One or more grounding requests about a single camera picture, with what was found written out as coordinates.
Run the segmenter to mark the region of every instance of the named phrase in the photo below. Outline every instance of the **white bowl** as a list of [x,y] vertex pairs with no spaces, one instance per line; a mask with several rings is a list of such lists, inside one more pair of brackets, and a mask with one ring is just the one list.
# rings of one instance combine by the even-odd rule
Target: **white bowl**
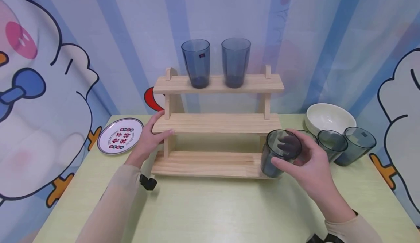
[[305,124],[317,136],[321,130],[344,133],[346,128],[356,126],[356,120],[348,111],[336,105],[314,104],[306,111]]

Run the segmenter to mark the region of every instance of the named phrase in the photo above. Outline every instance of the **white plate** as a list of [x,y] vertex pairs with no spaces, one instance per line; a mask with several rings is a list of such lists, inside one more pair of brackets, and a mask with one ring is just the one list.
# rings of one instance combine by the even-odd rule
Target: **white plate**
[[138,119],[124,118],[108,125],[100,134],[98,148],[105,154],[121,154],[135,146],[143,130]]

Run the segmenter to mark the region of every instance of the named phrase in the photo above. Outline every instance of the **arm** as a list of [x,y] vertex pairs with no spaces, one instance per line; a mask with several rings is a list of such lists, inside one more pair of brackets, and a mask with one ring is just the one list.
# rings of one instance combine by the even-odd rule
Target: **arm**
[[[121,242],[140,186],[140,168],[158,144],[174,133],[168,130],[157,135],[152,134],[153,125],[163,114],[164,111],[155,114],[143,127],[138,143],[124,165],[120,166],[112,177],[102,198],[83,226],[77,243]],[[140,193],[146,193],[143,187],[140,190]]]
[[382,240],[376,231],[350,208],[335,187],[328,157],[323,149],[303,133],[288,131],[301,141],[301,155],[294,165],[276,157],[271,159],[271,163],[294,177],[315,201],[326,220],[329,233],[327,240],[332,241],[338,237],[345,243],[381,243]]
[[140,169],[122,165],[83,226],[77,243],[120,242],[139,188]]

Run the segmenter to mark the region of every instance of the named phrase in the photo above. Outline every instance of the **cartoon duck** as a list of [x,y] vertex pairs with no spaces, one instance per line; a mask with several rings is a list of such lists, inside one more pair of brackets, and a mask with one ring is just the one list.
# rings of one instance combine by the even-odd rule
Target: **cartoon duck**
[[99,136],[86,102],[99,78],[40,5],[0,0],[0,16],[0,205],[52,184],[51,207],[74,176],[61,174]]
[[370,158],[392,190],[392,177],[398,175],[415,209],[420,213],[418,169],[420,165],[420,49],[407,53],[398,63],[393,77],[382,83],[378,100],[390,125],[384,148],[390,164],[382,165],[375,154]]

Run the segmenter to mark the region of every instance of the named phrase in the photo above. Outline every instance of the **top shelf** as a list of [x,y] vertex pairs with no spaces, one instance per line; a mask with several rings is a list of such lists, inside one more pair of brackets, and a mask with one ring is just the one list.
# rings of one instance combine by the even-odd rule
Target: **top shelf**
[[204,89],[191,86],[188,76],[172,76],[170,80],[159,77],[153,92],[157,94],[180,93],[279,93],[284,90],[283,83],[278,74],[246,74],[244,85],[232,89],[225,85],[223,75],[210,76],[210,84]]

